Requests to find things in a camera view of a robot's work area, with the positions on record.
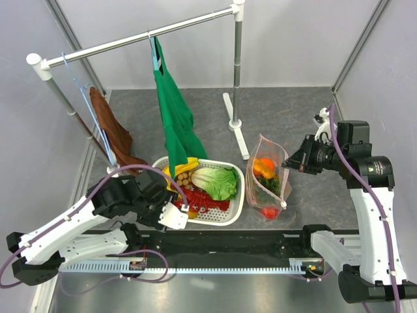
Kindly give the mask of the orange toy ginger root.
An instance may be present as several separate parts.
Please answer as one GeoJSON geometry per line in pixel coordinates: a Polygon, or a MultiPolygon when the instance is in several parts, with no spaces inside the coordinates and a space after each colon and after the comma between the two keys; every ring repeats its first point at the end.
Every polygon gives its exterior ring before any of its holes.
{"type": "Polygon", "coordinates": [[[262,162],[261,163],[254,163],[253,170],[255,175],[261,175],[266,179],[270,179],[274,176],[274,172],[267,168],[262,162]]]}

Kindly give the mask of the toy orange fruit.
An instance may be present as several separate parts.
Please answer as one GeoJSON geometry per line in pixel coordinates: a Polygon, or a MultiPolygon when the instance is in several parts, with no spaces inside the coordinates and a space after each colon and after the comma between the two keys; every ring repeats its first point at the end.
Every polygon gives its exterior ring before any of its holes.
{"type": "Polygon", "coordinates": [[[275,165],[272,160],[269,158],[260,158],[259,159],[267,168],[269,168],[271,171],[275,171],[275,165]]]}

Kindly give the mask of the clear pink zip top bag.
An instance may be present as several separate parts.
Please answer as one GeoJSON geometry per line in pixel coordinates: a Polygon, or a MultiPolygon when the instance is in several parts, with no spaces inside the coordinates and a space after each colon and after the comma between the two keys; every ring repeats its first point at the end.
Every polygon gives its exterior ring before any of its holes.
{"type": "Polygon", "coordinates": [[[289,170],[281,164],[288,158],[287,151],[263,135],[250,153],[246,167],[246,201],[267,220],[278,218],[287,208],[286,199],[292,187],[289,170]]]}

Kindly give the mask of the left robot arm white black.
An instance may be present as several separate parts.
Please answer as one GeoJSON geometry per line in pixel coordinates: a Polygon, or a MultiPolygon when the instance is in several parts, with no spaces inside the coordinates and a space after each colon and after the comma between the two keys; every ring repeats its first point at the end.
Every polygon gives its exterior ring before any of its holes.
{"type": "Polygon", "coordinates": [[[125,223],[102,235],[78,239],[85,231],[115,217],[136,214],[136,222],[159,231],[181,230],[188,215],[175,206],[182,190],[167,189],[174,181],[151,166],[140,165],[137,176],[114,171],[90,188],[72,207],[31,233],[7,236],[12,257],[7,264],[18,283],[42,284],[59,271],[94,257],[137,256],[143,240],[137,224],[125,223]]]}

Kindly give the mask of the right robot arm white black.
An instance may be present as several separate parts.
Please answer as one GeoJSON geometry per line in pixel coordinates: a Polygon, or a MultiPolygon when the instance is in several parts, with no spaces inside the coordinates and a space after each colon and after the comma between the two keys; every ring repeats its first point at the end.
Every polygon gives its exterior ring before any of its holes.
{"type": "Polygon", "coordinates": [[[347,303],[415,299],[416,284],[405,274],[396,243],[393,202],[394,171],[385,156],[372,156],[369,124],[340,121],[336,135],[326,129],[307,135],[300,148],[283,161],[287,169],[317,175],[332,170],[345,180],[354,203],[361,253],[356,257],[328,226],[304,226],[299,251],[319,253],[338,275],[347,303]]]}

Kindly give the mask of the orange toy pineapple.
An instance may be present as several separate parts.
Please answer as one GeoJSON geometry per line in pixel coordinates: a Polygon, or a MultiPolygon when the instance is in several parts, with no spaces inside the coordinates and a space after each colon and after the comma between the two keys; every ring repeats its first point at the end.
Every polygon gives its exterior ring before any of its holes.
{"type": "Polygon", "coordinates": [[[278,196],[281,194],[280,179],[278,176],[267,179],[263,176],[256,176],[261,184],[255,186],[255,199],[261,206],[276,205],[278,196]]]}

